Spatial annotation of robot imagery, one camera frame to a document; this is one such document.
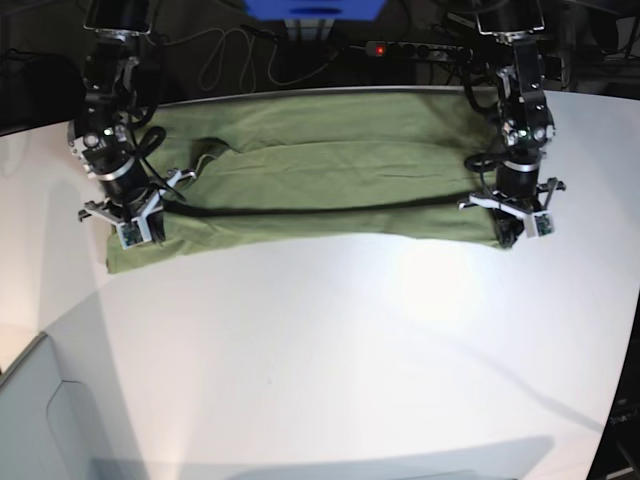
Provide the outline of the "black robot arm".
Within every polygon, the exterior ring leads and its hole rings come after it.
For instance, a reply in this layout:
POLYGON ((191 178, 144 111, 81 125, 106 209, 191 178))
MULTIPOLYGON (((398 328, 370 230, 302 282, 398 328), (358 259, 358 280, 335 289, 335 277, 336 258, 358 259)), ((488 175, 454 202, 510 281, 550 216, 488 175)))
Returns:
POLYGON ((170 170, 143 234, 116 226, 109 257, 374 233, 508 249, 554 230, 557 179, 538 172, 554 123, 536 43, 512 44, 498 99, 354 93, 174 106, 143 154, 170 170))
MULTIPOLYGON (((88 202, 80 219, 98 218, 117 232, 123 248, 161 242, 165 212, 191 218, 235 217, 235 209, 193 207, 182 196, 171 201, 180 182, 193 180, 192 169, 173 169, 161 176, 148 163, 166 133, 151 125, 153 108, 140 109, 132 75, 139 63, 141 37, 149 36, 145 1, 94 1, 85 26, 97 44, 83 73, 86 96, 81 113, 71 121, 68 142, 88 176, 96 179, 105 199, 88 202)), ((554 230, 548 204, 557 180, 540 183, 540 163, 555 126, 542 88, 536 34, 544 27, 534 1, 482 1, 457 7, 472 15, 480 34, 494 37, 513 52, 510 64, 498 64, 498 101, 479 113, 497 126, 501 152, 484 152, 467 159, 478 174, 494 171, 496 184, 471 193, 461 208, 481 207, 496 221, 498 238, 508 247, 520 236, 538 238, 554 230)))

